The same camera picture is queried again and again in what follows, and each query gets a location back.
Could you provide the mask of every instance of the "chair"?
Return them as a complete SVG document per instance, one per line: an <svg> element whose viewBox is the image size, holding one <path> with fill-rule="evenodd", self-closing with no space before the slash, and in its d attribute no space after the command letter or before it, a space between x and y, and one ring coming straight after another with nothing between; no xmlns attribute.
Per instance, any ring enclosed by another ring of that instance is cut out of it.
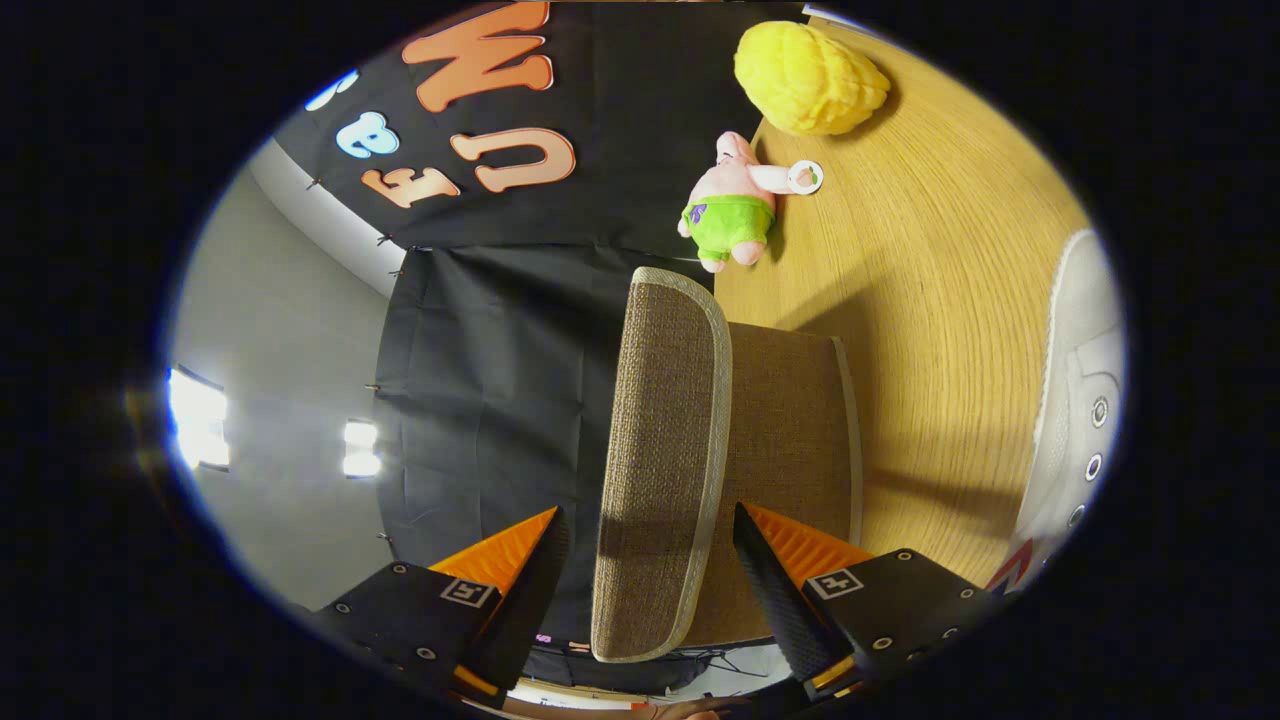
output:
<svg viewBox="0 0 1280 720"><path fill-rule="evenodd" d="M591 652L640 662L772 633L732 542L737 501L858 544L861 452L838 338L727 323L691 279L631 279Z"/></svg>

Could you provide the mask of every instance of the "light fixture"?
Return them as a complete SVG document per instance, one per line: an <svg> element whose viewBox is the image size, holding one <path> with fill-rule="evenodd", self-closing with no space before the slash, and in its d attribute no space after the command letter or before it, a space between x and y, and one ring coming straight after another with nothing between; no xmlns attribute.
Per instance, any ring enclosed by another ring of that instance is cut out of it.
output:
<svg viewBox="0 0 1280 720"><path fill-rule="evenodd" d="M383 461L369 451L361 451L342 459L342 471L348 478L371 478L383 469Z"/></svg>
<svg viewBox="0 0 1280 720"><path fill-rule="evenodd" d="M347 445L372 448L374 442L378 441L378 427L372 423L348 420L342 432L342 439L347 441Z"/></svg>
<svg viewBox="0 0 1280 720"><path fill-rule="evenodd" d="M347 455L342 459L342 471L348 478L371 478L383 469L383 461L374 455L378 427L367 420L351 419L342 430L347 441Z"/></svg>
<svg viewBox="0 0 1280 720"><path fill-rule="evenodd" d="M227 419L223 389L179 365L169 370L169 411L178 430L178 450L187 465L227 471L230 447L223 439Z"/></svg>

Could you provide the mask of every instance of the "wooden table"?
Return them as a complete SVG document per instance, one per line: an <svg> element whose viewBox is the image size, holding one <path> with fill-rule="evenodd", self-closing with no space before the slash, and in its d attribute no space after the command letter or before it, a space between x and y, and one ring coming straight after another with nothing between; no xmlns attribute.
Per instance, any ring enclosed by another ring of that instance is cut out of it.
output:
<svg viewBox="0 0 1280 720"><path fill-rule="evenodd" d="M790 137L762 163L817 160L813 196L780 196L769 251L730 263L732 322L838 336L865 471L863 546L910 546L973 583L1000 565L1032 460L1048 292L1084 210L1047 159L929 63L826 20L892 82L852 132Z"/></svg>

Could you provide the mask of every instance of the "yellow plush toy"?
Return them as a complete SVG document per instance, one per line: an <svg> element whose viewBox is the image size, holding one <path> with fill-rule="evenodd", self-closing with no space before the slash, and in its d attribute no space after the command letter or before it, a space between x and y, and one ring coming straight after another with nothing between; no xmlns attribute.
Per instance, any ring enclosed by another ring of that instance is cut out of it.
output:
<svg viewBox="0 0 1280 720"><path fill-rule="evenodd" d="M870 60L809 26L782 20L742 33L733 77L787 135L849 132L888 92L888 78Z"/></svg>

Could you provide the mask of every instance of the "white wall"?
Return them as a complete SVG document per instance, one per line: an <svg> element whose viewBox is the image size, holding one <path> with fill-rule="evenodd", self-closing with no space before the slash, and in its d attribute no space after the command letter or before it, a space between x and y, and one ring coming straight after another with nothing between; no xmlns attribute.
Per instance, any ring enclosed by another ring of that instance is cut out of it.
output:
<svg viewBox="0 0 1280 720"><path fill-rule="evenodd" d="M387 299L302 234L241 172L198 242L172 364L221 384L232 470L196 470L230 546L317 609L390 561L374 488L342 474L370 416Z"/></svg>
<svg viewBox="0 0 1280 720"><path fill-rule="evenodd" d="M390 241L378 245L383 233L339 202L324 184L311 186L311 176L274 138L253 154L248 172L275 208L312 242L383 297L392 296L396 278L389 273L404 264L399 246Z"/></svg>

